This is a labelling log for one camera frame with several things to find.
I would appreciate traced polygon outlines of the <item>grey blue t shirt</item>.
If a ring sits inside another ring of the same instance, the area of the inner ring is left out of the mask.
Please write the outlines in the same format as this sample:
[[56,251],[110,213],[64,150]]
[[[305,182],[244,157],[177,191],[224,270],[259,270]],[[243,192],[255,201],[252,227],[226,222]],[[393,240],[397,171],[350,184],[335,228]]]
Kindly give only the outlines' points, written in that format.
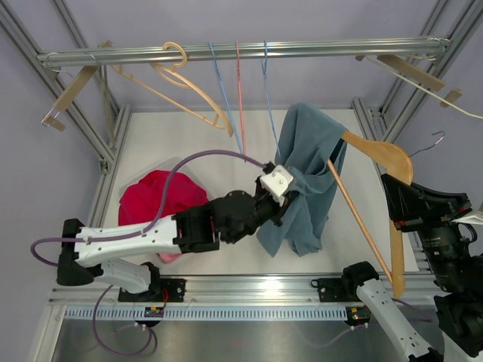
[[280,226],[268,221],[258,229],[257,239],[270,256],[275,256],[285,241],[298,256],[322,249],[321,235],[337,191],[326,162],[341,172],[346,155],[344,132],[343,125],[314,106],[297,103],[288,108],[275,163],[294,176],[289,190],[297,196]]

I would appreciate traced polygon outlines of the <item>beige plastic hanger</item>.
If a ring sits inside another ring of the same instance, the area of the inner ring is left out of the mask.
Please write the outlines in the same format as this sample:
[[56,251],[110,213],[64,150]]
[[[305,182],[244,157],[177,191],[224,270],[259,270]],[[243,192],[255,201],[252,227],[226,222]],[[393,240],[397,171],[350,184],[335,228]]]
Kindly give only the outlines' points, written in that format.
[[182,89],[193,91],[196,94],[198,94],[215,112],[215,116],[213,119],[209,119],[208,116],[206,115],[202,115],[197,112],[194,112],[193,110],[185,107],[181,103],[178,103],[177,101],[171,99],[170,97],[164,95],[163,93],[145,84],[144,82],[136,78],[133,74],[126,72],[124,70],[123,65],[111,66],[111,68],[119,75],[128,79],[129,81],[141,86],[145,90],[151,92],[152,94],[155,94],[157,97],[163,99],[164,101],[170,103],[171,105],[177,107],[178,109],[190,114],[191,116],[194,116],[200,119],[201,121],[209,124],[211,127],[214,127],[219,130],[225,130],[228,133],[228,136],[232,137],[235,133],[235,129],[232,126],[232,123],[229,120],[229,117],[227,116],[227,114],[200,87],[195,85],[193,82],[191,82],[189,79],[187,79],[177,71],[178,68],[183,68],[188,63],[188,55],[185,52],[185,50],[178,43],[175,43],[172,41],[165,42],[162,46],[162,50],[178,51],[178,53],[181,56],[181,61],[177,63],[172,63],[170,66],[164,66],[161,63],[151,62],[149,63],[150,67],[168,83]]

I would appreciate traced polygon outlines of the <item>pink wire hanger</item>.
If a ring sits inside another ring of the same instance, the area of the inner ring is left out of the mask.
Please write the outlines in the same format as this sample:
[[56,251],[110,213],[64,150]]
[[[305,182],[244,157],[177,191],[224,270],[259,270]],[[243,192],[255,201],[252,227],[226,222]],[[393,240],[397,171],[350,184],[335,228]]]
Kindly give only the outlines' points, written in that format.
[[243,155],[247,155],[247,145],[245,136],[245,117],[243,111],[243,100],[242,100],[242,80],[241,80],[241,67],[240,67],[240,49],[238,41],[235,41],[235,54],[236,54],[236,80],[238,89],[238,113],[239,113],[239,124],[241,129],[241,144]]

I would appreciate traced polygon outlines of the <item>light blue wire hanger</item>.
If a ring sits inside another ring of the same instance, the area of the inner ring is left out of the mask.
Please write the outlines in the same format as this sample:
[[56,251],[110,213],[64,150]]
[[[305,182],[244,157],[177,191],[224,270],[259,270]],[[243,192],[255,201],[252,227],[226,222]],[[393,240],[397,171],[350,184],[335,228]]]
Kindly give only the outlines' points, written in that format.
[[242,145],[242,138],[241,138],[241,136],[238,132],[237,126],[235,125],[235,119],[233,117],[233,113],[232,113],[230,103],[229,103],[229,99],[228,99],[228,94],[226,92],[226,88],[225,88],[225,85],[223,83],[223,76],[221,75],[221,71],[220,71],[220,67],[218,65],[217,55],[216,55],[216,51],[214,49],[213,43],[209,41],[208,47],[210,49],[211,56],[212,56],[212,59],[213,59],[214,71],[215,71],[215,74],[216,74],[216,77],[217,77],[217,82],[218,82],[218,85],[219,85],[219,88],[220,88],[220,93],[222,94],[222,97],[223,97],[225,110],[226,110],[226,113],[227,113],[228,119],[229,119],[229,124],[232,126],[233,135],[235,136],[235,140],[236,140],[237,145],[238,145],[238,150],[243,155],[244,149],[243,149],[243,145]]

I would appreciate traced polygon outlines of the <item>light pink t shirt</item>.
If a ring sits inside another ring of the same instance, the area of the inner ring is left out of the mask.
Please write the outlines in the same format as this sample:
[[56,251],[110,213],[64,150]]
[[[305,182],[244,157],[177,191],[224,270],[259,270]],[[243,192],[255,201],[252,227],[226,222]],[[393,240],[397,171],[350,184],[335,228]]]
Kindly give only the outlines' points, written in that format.
[[172,254],[172,253],[158,253],[157,254],[157,257],[159,258],[159,260],[161,262],[163,262],[164,264],[171,264],[171,263],[177,261],[178,259],[180,259],[182,256],[183,256],[182,253],[175,253],[175,254]]

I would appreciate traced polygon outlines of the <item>red t shirt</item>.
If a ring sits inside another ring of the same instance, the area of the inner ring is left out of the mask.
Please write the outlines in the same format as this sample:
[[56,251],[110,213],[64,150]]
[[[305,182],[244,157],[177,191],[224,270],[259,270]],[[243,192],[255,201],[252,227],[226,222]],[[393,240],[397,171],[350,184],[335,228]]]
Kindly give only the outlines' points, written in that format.
[[[138,183],[129,186],[119,202],[118,225],[152,221],[160,208],[162,192],[168,179],[166,170],[154,170]],[[208,202],[207,192],[184,173],[171,180],[161,217],[173,215]]]

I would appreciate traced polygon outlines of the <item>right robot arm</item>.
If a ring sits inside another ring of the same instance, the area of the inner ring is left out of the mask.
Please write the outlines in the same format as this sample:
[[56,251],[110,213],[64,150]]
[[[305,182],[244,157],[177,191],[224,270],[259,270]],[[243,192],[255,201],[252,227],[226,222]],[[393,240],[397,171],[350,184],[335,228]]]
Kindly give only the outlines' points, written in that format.
[[398,231],[417,233],[442,292],[434,296],[444,351],[435,350],[412,327],[369,262],[343,270],[341,290],[364,303],[403,361],[480,361],[482,359],[482,257],[471,255],[482,210],[473,210],[465,193],[437,192],[382,176],[389,218]]

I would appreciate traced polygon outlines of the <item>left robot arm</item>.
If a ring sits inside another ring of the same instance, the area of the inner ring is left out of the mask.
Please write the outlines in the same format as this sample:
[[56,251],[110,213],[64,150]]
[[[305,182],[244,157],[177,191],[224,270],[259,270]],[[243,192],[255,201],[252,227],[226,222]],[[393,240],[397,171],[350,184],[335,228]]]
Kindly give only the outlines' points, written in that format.
[[232,191],[222,198],[191,207],[154,224],[139,223],[101,229],[83,226],[77,219],[64,223],[57,265],[57,283],[77,287],[95,281],[120,287],[146,301],[162,291],[160,271],[151,262],[135,265],[129,256],[149,253],[184,254],[219,250],[253,235],[268,221],[280,225],[294,200],[295,178],[273,171],[257,179],[255,195]]

